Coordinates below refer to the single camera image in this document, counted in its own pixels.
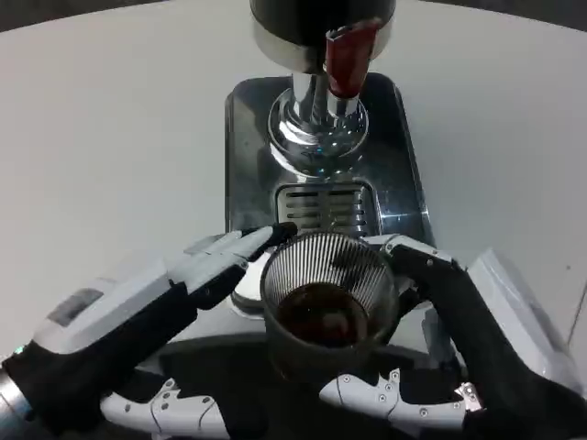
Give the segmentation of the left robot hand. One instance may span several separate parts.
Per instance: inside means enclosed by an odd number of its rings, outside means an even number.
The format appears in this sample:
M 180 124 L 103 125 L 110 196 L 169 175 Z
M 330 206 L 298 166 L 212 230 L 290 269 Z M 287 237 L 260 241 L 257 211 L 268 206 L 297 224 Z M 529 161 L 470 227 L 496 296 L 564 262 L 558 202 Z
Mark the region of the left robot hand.
M 1 436 L 33 423 L 49 433 L 93 429 L 100 405 L 134 368 L 222 303 L 250 262 L 297 233 L 291 222 L 211 236 L 171 267 L 101 278 L 61 302 L 21 352 L 1 364 Z

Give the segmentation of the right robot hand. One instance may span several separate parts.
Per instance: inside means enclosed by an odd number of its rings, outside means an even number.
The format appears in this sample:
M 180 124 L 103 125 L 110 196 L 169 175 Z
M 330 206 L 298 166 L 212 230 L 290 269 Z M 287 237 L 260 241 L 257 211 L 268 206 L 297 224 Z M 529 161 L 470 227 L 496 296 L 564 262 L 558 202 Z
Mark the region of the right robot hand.
M 574 361 L 504 260 L 489 250 L 466 268 L 408 236 L 372 236 L 369 243 L 423 291 L 462 355 L 467 377 L 447 402 L 410 402 L 399 369 L 375 384 L 343 374 L 321 389 L 323 402 L 409 435 L 432 429 L 484 439 L 586 436 L 586 400 Z

